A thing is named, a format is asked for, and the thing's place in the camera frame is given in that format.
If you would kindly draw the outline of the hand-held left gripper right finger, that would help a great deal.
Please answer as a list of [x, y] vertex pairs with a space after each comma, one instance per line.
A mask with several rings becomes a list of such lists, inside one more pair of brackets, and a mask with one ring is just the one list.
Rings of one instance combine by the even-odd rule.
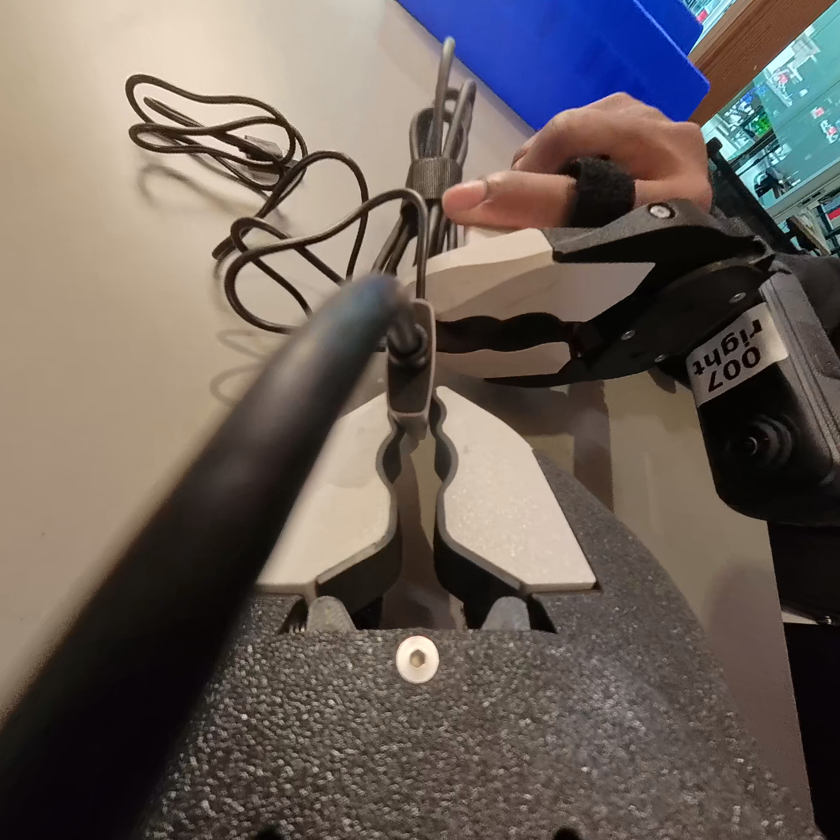
[[501, 598], [536, 610], [541, 596], [597, 593], [557, 494], [530, 443], [452, 388], [436, 388], [429, 429], [440, 479], [434, 569], [465, 618]]

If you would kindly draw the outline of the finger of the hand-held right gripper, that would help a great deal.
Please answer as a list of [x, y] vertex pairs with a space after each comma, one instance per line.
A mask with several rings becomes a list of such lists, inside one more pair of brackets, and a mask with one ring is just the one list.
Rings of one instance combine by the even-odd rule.
[[547, 313], [585, 322], [628, 298], [655, 268], [653, 262], [557, 264], [519, 272], [513, 264], [430, 271], [426, 299], [439, 320], [507, 321]]
[[559, 323], [439, 323], [437, 357], [481, 380], [553, 375], [571, 360], [570, 337]]

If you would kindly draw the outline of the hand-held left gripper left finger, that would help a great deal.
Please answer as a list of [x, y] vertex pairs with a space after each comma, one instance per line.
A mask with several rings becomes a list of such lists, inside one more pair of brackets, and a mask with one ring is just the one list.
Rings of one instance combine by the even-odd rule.
[[332, 427], [289, 519], [259, 575], [260, 593], [321, 596], [362, 610], [400, 572], [400, 527], [393, 483], [400, 435], [385, 394]]

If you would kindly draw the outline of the blue plastic bin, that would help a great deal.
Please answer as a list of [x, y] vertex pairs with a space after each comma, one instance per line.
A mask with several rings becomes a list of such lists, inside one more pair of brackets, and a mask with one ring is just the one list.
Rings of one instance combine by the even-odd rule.
[[401, 1], [527, 125], [625, 92], [683, 122], [710, 89], [701, 24], [677, 1]]

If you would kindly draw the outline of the person's right hand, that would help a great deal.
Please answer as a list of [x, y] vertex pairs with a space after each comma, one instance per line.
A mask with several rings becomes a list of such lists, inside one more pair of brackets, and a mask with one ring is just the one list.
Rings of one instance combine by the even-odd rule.
[[682, 199], [701, 212], [711, 209], [700, 127], [671, 121], [617, 93], [555, 115], [520, 148], [509, 170], [447, 190], [443, 210], [468, 227], [569, 227], [577, 184], [561, 170], [579, 159], [604, 157], [633, 178], [636, 207]]

